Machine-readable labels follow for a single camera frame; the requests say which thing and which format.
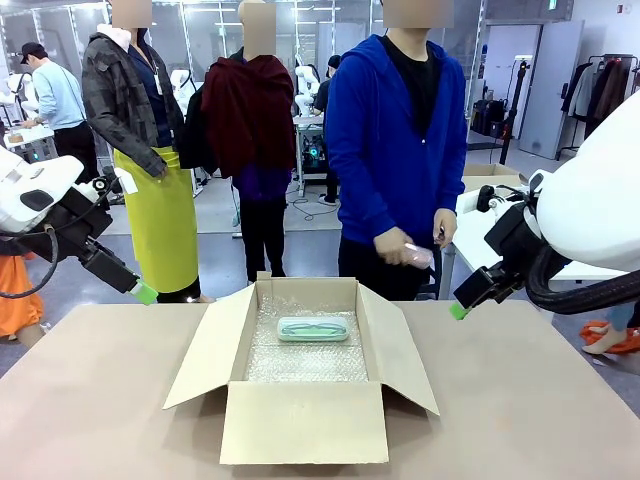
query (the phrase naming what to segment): orange clothing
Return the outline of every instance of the orange clothing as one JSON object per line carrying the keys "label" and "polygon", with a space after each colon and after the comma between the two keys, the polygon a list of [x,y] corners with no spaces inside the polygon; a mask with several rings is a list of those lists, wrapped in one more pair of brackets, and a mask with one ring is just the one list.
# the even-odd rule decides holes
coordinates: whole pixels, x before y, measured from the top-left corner
{"label": "orange clothing", "polygon": [[[32,286],[22,257],[0,255],[1,292],[20,293]],[[43,313],[42,299],[37,293],[16,300],[0,297],[0,336],[13,335],[24,327],[35,325]]]}
{"label": "orange clothing", "polygon": [[[600,340],[603,337],[603,335],[596,332],[592,332],[590,328],[606,327],[608,324],[609,324],[608,322],[598,322],[598,321],[587,322],[587,324],[584,327],[582,327],[582,330],[580,331],[580,336],[584,338],[585,342],[587,342],[587,345],[596,343],[598,340]],[[609,350],[607,350],[606,353],[622,354],[622,353],[633,353],[639,350],[640,350],[640,329],[627,328],[627,339],[624,342],[619,343],[618,345],[614,345]]]}

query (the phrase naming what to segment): blue zip-up hoodie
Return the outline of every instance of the blue zip-up hoodie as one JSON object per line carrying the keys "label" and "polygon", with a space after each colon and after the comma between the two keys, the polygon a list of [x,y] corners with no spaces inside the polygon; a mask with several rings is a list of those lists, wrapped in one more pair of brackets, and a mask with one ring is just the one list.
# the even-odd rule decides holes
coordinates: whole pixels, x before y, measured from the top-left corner
{"label": "blue zip-up hoodie", "polygon": [[400,73],[371,36],[342,57],[331,80],[326,143],[340,178],[338,214],[345,238],[373,244],[392,227],[433,245],[434,215],[455,211],[467,153],[462,67],[429,42],[441,66],[428,132],[418,132]]}

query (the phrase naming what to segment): man in light blue shirt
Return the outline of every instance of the man in light blue shirt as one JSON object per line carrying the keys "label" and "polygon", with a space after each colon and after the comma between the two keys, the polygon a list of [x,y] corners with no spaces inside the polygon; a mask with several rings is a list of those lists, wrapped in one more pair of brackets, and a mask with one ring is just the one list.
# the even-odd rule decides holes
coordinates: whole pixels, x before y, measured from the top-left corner
{"label": "man in light blue shirt", "polygon": [[76,180],[88,183],[99,176],[93,132],[87,123],[80,85],[68,70],[51,61],[39,43],[22,46],[23,64],[33,69],[33,85],[38,94],[38,117],[23,126],[35,127],[47,122],[54,132],[58,155],[71,155],[84,165]]}

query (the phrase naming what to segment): yellow-green skirt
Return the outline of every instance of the yellow-green skirt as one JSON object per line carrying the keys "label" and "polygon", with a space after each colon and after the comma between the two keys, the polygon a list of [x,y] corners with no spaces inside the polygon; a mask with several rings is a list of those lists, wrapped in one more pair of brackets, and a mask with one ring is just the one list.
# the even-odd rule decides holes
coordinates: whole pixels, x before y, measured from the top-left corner
{"label": "yellow-green skirt", "polygon": [[172,147],[154,148],[167,162],[162,180],[151,177],[124,153],[115,165],[129,172],[138,192],[125,195],[133,251],[144,281],[161,293],[191,285],[198,276],[198,238],[191,175],[180,169]]}

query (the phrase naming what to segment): black shirt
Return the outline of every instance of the black shirt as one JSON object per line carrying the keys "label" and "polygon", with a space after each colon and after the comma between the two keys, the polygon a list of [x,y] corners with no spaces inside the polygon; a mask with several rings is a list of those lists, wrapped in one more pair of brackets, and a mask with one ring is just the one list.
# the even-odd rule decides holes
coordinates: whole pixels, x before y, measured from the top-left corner
{"label": "black shirt", "polygon": [[416,129],[420,133],[426,133],[429,130],[429,125],[431,125],[431,118],[433,117],[433,110],[438,97],[440,64],[434,58],[429,45],[427,45],[429,59],[426,62],[419,62],[402,53],[389,37],[378,37],[378,39],[400,73],[407,90],[409,90]]}
{"label": "black shirt", "polygon": [[313,101],[313,108],[320,110],[324,113],[324,120],[322,121],[322,128],[327,130],[327,106],[329,105],[329,85],[331,85],[331,79],[326,80],[320,84],[316,99]]}

